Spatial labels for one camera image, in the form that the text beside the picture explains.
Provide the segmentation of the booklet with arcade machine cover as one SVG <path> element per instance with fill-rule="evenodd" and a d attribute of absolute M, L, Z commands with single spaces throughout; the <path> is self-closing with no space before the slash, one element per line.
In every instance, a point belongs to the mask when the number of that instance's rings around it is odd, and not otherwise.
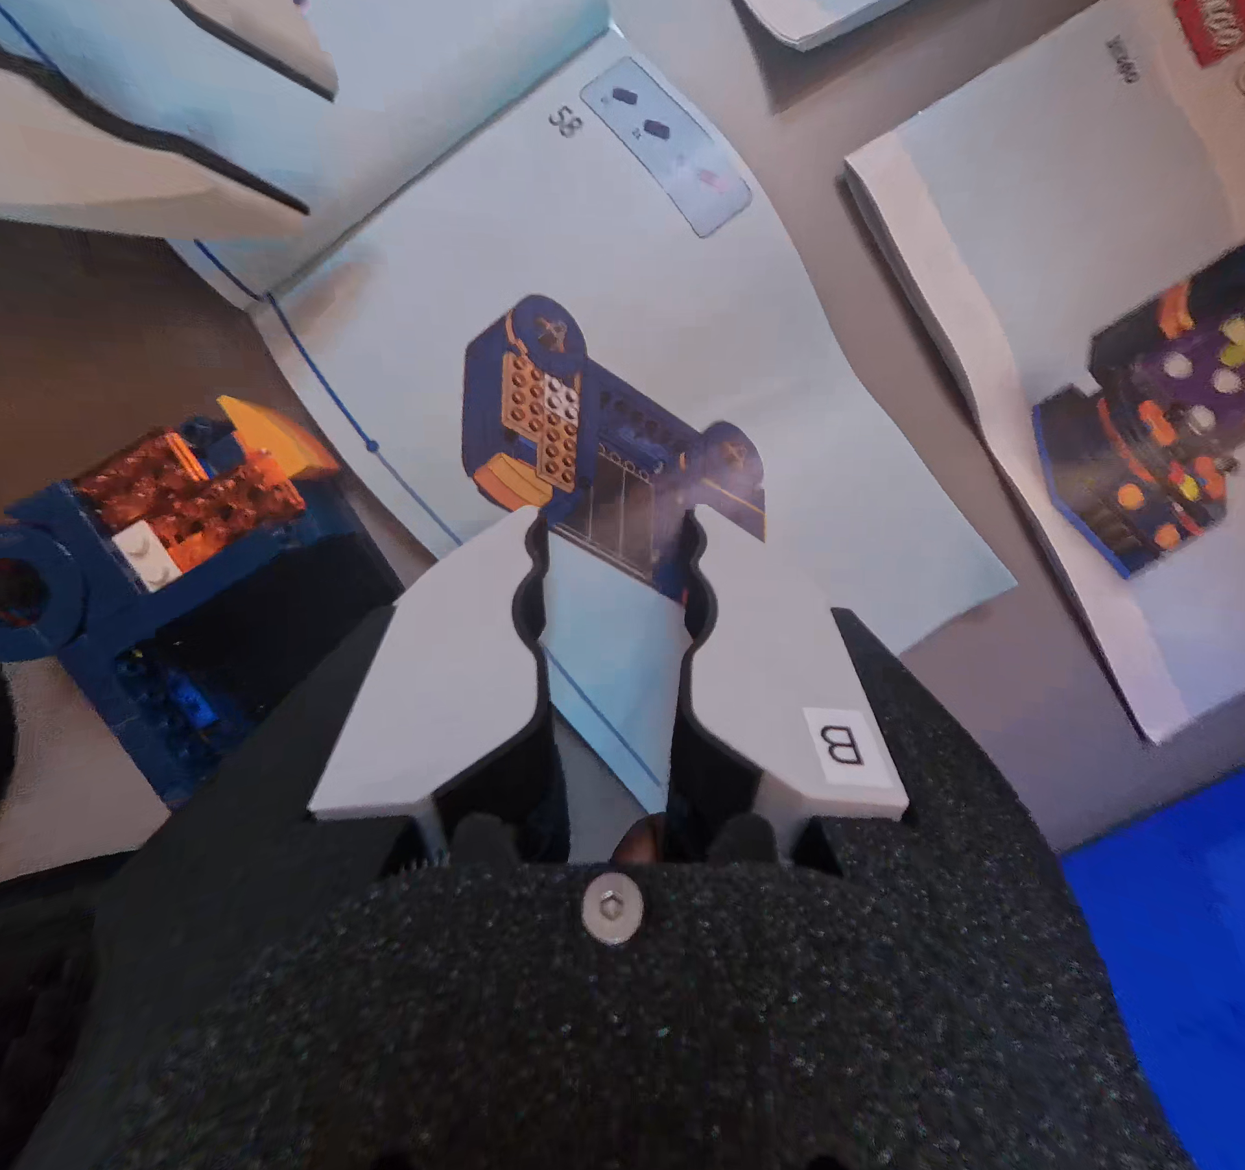
<path fill-rule="evenodd" d="M 1140 731 L 1244 694 L 1244 0 L 1101 0 L 847 176 Z"/>

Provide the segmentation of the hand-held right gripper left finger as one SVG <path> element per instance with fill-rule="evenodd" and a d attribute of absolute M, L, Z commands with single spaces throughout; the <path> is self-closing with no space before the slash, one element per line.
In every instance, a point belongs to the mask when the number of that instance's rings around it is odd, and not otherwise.
<path fill-rule="evenodd" d="M 548 521 L 522 506 L 392 607 L 309 800 L 316 818 L 418 815 L 548 709 Z"/>

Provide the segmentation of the blue orange toy brick model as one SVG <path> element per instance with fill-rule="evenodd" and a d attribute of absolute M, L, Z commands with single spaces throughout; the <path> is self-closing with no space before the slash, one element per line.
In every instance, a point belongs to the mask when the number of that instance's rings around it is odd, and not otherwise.
<path fill-rule="evenodd" d="M 3 661 L 54 657 L 170 807 L 403 592 L 335 453 L 218 404 L 3 512 Z"/>

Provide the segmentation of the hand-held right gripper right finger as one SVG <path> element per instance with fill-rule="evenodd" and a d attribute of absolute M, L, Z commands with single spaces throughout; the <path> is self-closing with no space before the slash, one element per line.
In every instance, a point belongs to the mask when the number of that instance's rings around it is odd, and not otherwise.
<path fill-rule="evenodd" d="M 823 586 L 708 505 L 687 514 L 682 549 L 693 644 L 672 800 L 695 822 L 901 818 L 910 794 Z"/>

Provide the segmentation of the blue plastic bin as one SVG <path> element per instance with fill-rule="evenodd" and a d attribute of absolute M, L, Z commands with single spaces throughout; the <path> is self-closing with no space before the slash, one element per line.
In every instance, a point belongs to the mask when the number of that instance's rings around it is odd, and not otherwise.
<path fill-rule="evenodd" d="M 1201 1168 L 1244 1166 L 1244 772 L 1062 859 L 1160 1104 Z"/>

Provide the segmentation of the instruction booklet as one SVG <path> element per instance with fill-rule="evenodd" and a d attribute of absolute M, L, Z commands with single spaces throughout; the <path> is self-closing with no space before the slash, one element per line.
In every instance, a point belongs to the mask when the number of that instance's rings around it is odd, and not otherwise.
<path fill-rule="evenodd" d="M 607 0 L 309 0 L 333 102 L 168 0 L 3 0 L 3 55 L 309 206 L 170 239 L 437 555 L 544 501 L 554 705 L 665 804 L 672 551 L 713 503 L 897 651 L 1012 588 L 834 337 L 763 185 Z"/>

